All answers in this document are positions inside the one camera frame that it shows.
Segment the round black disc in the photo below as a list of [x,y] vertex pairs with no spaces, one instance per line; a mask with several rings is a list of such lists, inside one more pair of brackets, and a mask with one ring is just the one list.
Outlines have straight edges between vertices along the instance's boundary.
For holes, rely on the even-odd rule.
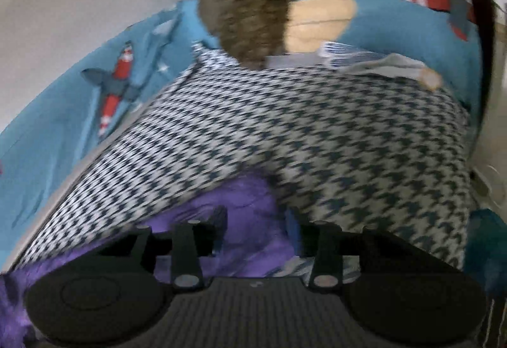
[[48,275],[29,289],[33,325],[64,345],[113,344],[149,327],[164,304],[162,285],[147,272]]
[[464,340],[486,312],[482,289],[461,274],[365,274],[350,284],[347,296],[362,326],[408,345]]

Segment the floor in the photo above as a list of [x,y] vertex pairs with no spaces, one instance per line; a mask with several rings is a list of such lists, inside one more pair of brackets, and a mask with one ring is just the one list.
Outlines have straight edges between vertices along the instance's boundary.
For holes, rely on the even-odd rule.
[[[127,26],[177,1],[0,0],[0,132],[74,62]],[[493,78],[492,98],[473,166],[487,179],[493,197],[493,202],[483,198],[482,203],[507,221],[506,71],[507,66],[499,67]]]

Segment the houndstooth blanket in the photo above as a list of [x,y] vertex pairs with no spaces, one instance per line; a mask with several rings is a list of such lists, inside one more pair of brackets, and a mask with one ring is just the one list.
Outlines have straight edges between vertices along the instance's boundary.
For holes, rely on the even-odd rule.
[[408,79],[251,71],[221,50],[196,63],[89,166],[18,266],[112,234],[244,168],[280,203],[345,231],[389,229],[453,266],[469,212],[467,116]]

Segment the black object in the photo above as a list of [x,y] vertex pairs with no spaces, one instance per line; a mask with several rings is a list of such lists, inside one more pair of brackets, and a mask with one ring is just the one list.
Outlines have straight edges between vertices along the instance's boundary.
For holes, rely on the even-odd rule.
[[[298,278],[206,285],[198,257],[220,246],[224,214],[171,233],[136,230],[70,262],[29,289],[30,319],[51,343],[81,348],[475,346],[480,286],[387,232],[298,217],[301,254],[315,256],[307,288]],[[152,276],[169,253],[171,285]],[[343,255],[359,256],[351,284]]]

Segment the purple fabric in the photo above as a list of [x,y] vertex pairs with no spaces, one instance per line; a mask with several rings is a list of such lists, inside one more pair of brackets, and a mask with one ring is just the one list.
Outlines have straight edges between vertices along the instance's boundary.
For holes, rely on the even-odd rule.
[[[201,258],[204,276],[262,277],[294,256],[285,232],[283,214],[260,171],[226,181],[219,188],[163,211],[144,224],[151,226],[153,232],[165,232],[178,221],[206,220],[218,206],[227,209],[227,231],[221,250],[214,257]],[[24,292],[40,277],[100,244],[90,244],[0,275],[0,347],[24,347],[23,339],[33,338],[33,329],[23,305]],[[159,257],[155,277],[168,282],[169,267],[170,257]]]

